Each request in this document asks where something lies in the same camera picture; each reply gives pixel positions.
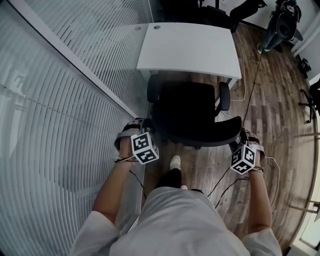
white desk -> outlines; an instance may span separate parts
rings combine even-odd
[[[159,70],[222,76],[229,88],[241,79],[230,30],[192,23],[150,23],[136,68],[146,79]]]

forearm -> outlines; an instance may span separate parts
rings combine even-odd
[[[122,192],[131,167],[131,162],[116,163],[95,198],[92,210],[103,214],[112,223],[116,221]]]
[[[260,166],[260,153],[255,155],[255,166]],[[272,225],[272,213],[263,173],[250,171],[250,209],[248,233],[259,232]]]

black office chair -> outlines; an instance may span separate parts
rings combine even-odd
[[[312,118],[316,118],[316,115],[314,114],[314,111],[319,111],[320,106],[320,79],[318,82],[314,83],[309,88],[309,93],[311,97],[309,97],[304,89],[300,89],[300,92],[304,93],[308,103],[301,103],[299,102],[299,106],[307,106],[310,108],[310,119],[306,121],[307,124],[311,123]]]
[[[235,32],[241,20],[255,14],[266,3],[263,0],[246,0],[234,8],[230,16],[213,6],[204,6],[204,0],[160,0],[164,22],[195,23],[230,29]]]
[[[241,131],[241,117],[215,122],[230,107],[230,91],[219,84],[220,103],[215,108],[215,88],[197,82],[163,81],[152,75],[147,99],[153,103],[153,128],[165,138],[190,147],[216,147],[234,142]]]

white cable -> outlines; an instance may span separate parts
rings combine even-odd
[[[243,102],[246,98],[246,71],[245,71],[245,58],[244,58],[244,53],[242,51],[242,45],[241,45],[241,41],[240,38],[238,36],[237,31],[235,32],[236,37],[238,38],[239,44],[240,44],[240,48],[241,48],[241,55],[242,55],[242,68],[243,68],[243,83],[244,83],[244,96],[243,99],[230,99],[230,101],[232,102]]]
[[[280,167],[279,167],[279,165],[277,164],[276,160],[275,160],[273,157],[265,156],[265,158],[272,159],[272,160],[275,162],[276,166],[278,166],[278,183],[277,183],[277,187],[276,187],[276,192],[275,192],[275,196],[274,196],[274,201],[273,201],[273,203],[271,204],[271,208],[272,208],[272,206],[274,206],[274,204],[275,204],[275,202],[276,202],[277,194],[278,194],[278,191],[279,191]]]
[[[226,113],[224,113],[223,111],[221,111],[222,114],[224,114],[226,117],[228,118],[232,118],[230,115],[227,115]]]
[[[135,156],[132,155],[132,156],[125,157],[125,158],[119,158],[119,157],[118,157],[118,158],[115,160],[115,162],[116,162],[116,163],[123,163],[123,162],[127,162],[129,159],[132,159],[132,158],[135,158]]]

desk leg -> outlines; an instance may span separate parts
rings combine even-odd
[[[216,100],[214,106],[215,106],[215,107],[218,107],[219,103],[220,103],[220,97]]]
[[[229,86],[229,90],[235,85],[235,83],[237,82],[238,79],[236,78],[228,78],[228,80],[226,81],[226,83]]]
[[[145,80],[146,82],[148,82],[148,81],[149,81],[149,78],[151,77],[150,71],[149,71],[149,70],[140,70],[140,72],[141,72],[144,80]]]

